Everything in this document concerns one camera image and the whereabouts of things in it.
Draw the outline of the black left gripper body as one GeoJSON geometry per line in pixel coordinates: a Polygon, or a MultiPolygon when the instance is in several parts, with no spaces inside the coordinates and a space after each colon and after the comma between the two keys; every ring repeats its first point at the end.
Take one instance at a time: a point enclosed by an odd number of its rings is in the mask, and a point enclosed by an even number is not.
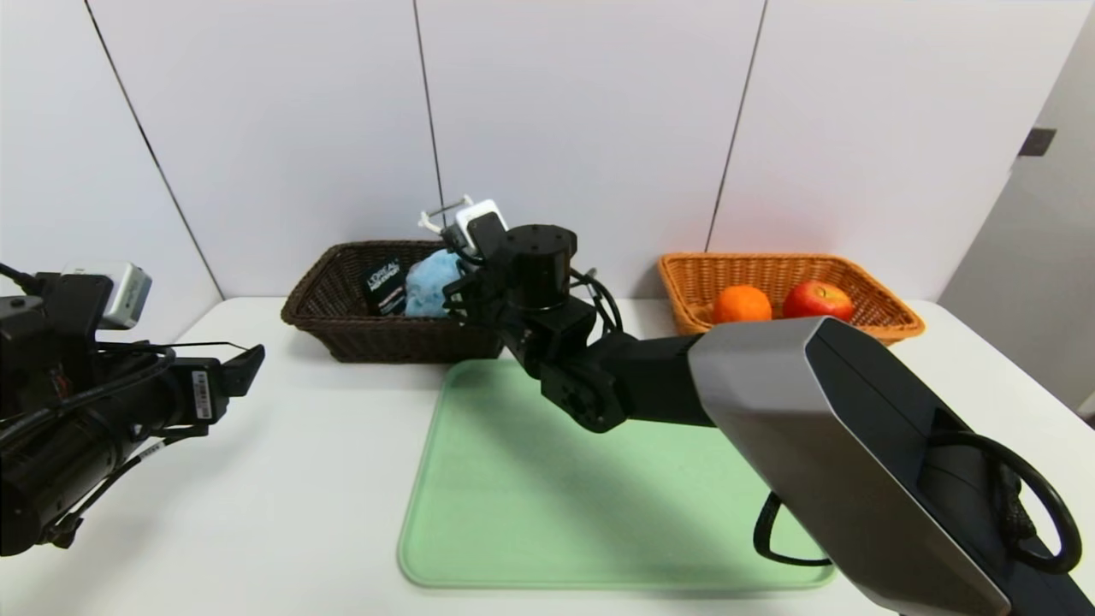
{"type": "Polygon", "coordinates": [[[138,425],[218,425],[228,404],[222,368],[216,358],[173,358],[168,368],[138,385],[138,425]]]}

